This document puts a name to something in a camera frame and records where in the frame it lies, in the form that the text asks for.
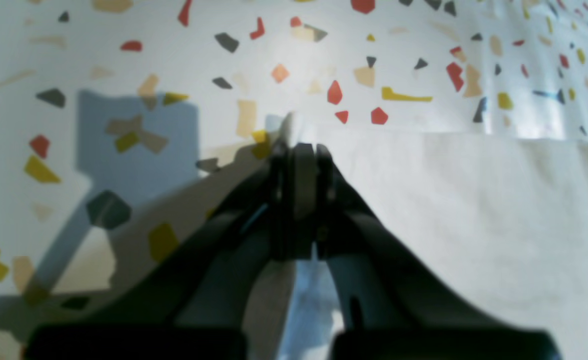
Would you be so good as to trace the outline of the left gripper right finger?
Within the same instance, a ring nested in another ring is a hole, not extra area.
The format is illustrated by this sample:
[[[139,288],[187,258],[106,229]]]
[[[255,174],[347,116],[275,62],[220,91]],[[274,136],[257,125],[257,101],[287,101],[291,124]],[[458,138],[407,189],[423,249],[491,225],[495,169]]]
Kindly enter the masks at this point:
[[[548,333],[506,325],[459,296],[342,177],[328,148],[294,147],[294,258],[328,264],[345,329],[332,360],[558,360]]]

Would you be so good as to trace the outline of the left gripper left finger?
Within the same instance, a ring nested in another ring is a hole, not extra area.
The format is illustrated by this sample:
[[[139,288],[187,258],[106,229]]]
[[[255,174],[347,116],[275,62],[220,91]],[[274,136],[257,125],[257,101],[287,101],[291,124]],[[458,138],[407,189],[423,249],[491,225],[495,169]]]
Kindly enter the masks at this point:
[[[247,360],[242,331],[255,280],[276,255],[272,199],[282,197],[289,148],[223,200],[189,239],[138,285],[79,322],[41,326],[27,360]]]

